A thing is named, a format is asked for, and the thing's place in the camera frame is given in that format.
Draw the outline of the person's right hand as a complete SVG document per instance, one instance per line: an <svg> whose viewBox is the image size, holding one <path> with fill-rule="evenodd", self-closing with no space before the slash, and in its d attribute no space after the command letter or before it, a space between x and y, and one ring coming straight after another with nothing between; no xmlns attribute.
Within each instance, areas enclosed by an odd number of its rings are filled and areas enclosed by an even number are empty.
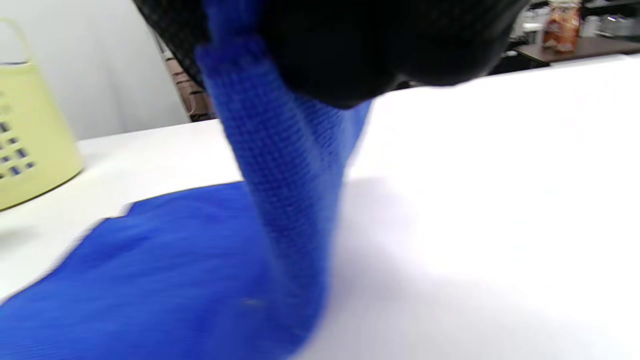
<svg viewBox="0 0 640 360"><path fill-rule="evenodd" d="M136 0L198 86L195 51L257 34L296 93L350 109L403 82L450 87L498 63L525 0Z"/></svg>

